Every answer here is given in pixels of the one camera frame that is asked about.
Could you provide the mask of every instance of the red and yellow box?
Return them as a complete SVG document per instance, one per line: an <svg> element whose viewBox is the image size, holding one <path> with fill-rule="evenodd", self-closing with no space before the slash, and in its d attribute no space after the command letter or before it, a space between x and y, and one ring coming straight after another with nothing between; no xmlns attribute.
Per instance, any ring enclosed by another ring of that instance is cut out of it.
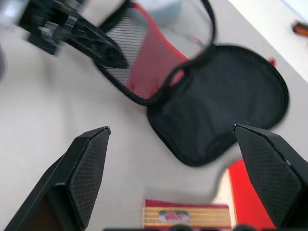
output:
<svg viewBox="0 0 308 231"><path fill-rule="evenodd" d="M188 205L145 200L142 209L143 227L146 229L166 231L177 224L189 225L194 230L231 229L227 205Z"/></svg>

